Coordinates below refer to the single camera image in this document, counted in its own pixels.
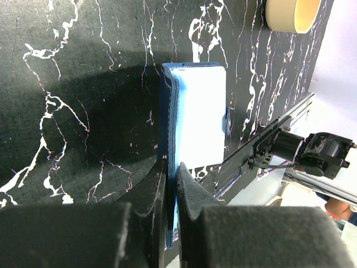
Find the blue card holder wallet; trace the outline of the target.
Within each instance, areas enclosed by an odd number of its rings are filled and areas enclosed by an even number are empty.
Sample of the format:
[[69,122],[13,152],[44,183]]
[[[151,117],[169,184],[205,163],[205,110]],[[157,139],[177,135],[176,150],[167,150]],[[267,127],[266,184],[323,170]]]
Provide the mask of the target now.
[[230,133],[226,70],[216,62],[163,63],[157,157],[167,157],[166,246],[177,227],[177,169],[220,164]]

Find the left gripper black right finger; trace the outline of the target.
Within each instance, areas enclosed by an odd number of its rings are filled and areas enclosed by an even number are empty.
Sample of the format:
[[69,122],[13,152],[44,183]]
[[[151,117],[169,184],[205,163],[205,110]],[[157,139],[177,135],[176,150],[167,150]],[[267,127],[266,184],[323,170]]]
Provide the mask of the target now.
[[352,267],[319,208],[228,206],[177,169],[182,267]]

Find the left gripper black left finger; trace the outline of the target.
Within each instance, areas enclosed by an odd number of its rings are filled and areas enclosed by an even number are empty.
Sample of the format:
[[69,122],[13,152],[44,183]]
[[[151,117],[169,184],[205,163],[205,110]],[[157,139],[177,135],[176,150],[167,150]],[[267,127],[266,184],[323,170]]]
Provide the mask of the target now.
[[114,203],[1,210],[2,267],[163,267],[167,159]]

